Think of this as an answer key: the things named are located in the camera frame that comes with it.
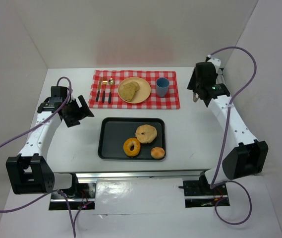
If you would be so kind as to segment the brown bread slice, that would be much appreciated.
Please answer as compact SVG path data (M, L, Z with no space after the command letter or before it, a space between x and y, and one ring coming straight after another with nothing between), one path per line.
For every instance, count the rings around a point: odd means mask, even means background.
M120 88L119 94L122 97L122 99L130 102L133 99L136 91L137 91L136 84L134 82L130 82L130 83L123 85Z

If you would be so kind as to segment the small round tan muffin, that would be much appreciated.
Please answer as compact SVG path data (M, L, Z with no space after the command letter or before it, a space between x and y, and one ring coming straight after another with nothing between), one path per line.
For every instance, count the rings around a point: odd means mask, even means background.
M133 82L133 83L134 83L134 85L135 85L135 87L136 87L136 91L138 91L138 90L140 89L139 84L138 84L137 82Z

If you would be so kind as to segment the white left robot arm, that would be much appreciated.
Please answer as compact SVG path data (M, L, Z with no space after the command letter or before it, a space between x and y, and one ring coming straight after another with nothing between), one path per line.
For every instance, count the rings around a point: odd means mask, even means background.
M82 95L74 99L69 89L51 87L51 95L37 109L35 130L32 131L17 156L8 157L6 169L15 194L47 194L73 187L76 176L55 173L47 162L50 144L62 122L67 127L80 124L93 113Z

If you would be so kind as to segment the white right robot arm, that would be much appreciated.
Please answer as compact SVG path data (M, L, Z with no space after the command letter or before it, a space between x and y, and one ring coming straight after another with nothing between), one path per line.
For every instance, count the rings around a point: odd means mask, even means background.
M193 91L194 102L201 99L224 130L217 166L202 173L202 180L210 187L259 174L268 153L267 143L259 141L242 120L227 87L216 82L219 67L219 60L197 63L187 87Z

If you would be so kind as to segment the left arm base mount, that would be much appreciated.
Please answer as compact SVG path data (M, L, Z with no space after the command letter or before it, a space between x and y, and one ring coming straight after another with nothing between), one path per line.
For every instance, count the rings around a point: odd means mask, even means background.
M94 210L95 209L95 195L96 182L90 181L88 183L78 183L76 189L71 192L63 192L68 199L71 210ZM65 198L57 192L51 194L50 211L67 210Z

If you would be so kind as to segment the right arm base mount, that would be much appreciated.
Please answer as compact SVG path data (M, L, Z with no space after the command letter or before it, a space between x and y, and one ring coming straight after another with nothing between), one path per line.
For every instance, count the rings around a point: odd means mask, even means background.
M203 187L197 180L184 180L183 185L178 187L184 193L185 208L230 206L227 188L220 185L214 189Z

